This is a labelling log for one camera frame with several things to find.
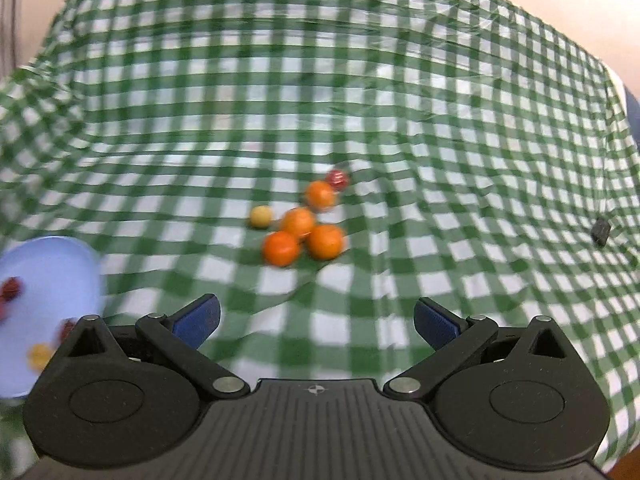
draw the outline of orange ball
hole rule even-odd
[[[314,225],[316,225],[314,214],[306,207],[297,207],[285,213],[280,222],[280,230],[296,238],[306,238]]]
[[[344,249],[344,232],[335,225],[319,225],[311,229],[306,248],[316,260],[333,260]]]
[[[335,205],[335,191],[324,180],[309,184],[305,192],[306,203],[316,211],[326,211]]]
[[[300,254],[298,239],[284,231],[276,231],[264,237],[262,257],[276,267],[292,264]]]

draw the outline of blue gripper pad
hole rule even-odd
[[[460,335],[466,328],[466,321],[445,310],[435,301],[420,298],[414,306],[414,325],[415,331],[422,339],[434,350],[439,350]]]
[[[191,348],[198,348],[220,325],[220,302],[213,294],[201,304],[189,305],[175,321],[172,333]]]

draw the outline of light blue bowl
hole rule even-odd
[[[0,322],[0,398],[24,397],[38,374],[27,354],[45,343],[55,349],[65,319],[102,313],[102,277],[97,254],[75,238],[34,238],[0,258],[0,283],[17,276],[23,290],[6,304]]]

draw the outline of red ball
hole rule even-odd
[[[20,295],[22,291],[22,283],[15,276],[6,280],[0,288],[0,295],[5,301],[11,301]]]
[[[76,322],[73,319],[65,319],[64,324],[60,328],[60,332],[58,332],[58,344],[62,344],[62,342],[66,339],[66,336],[74,329],[76,326]]]
[[[342,170],[331,170],[325,180],[336,191],[342,191],[349,185],[349,177]]]

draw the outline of tablecloth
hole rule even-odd
[[[68,0],[0,91],[1,247],[102,255],[105,316],[223,306],[202,351],[261,377],[379,381],[431,351],[412,308],[552,316],[638,443],[640,158],[603,65],[502,0]],[[277,269],[277,215],[335,164],[348,249]],[[612,225],[604,248],[590,228]],[[33,459],[4,408],[0,465]]]

